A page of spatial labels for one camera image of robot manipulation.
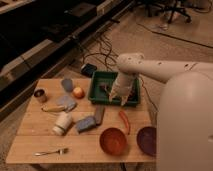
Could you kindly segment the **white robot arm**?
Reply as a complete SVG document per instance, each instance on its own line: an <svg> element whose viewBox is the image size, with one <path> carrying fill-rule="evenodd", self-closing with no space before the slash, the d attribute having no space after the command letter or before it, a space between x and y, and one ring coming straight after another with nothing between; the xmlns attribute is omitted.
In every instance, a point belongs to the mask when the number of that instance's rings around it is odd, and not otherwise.
<svg viewBox="0 0 213 171"><path fill-rule="evenodd" d="M139 75L165 84L157 114L157 171L213 171L213 63L124 53L109 97L127 102Z"/></svg>

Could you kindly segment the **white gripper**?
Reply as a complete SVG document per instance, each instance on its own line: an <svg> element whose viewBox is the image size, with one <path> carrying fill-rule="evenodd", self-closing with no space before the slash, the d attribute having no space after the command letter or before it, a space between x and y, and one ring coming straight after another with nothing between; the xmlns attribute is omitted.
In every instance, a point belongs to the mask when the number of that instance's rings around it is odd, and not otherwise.
<svg viewBox="0 0 213 171"><path fill-rule="evenodd" d="M118 75L112 84L111 92L109 93L109 102L112 102L112 100L118 96L121 97L121 106L124 106L128 101L135 79L135 74L118 72Z"/></svg>

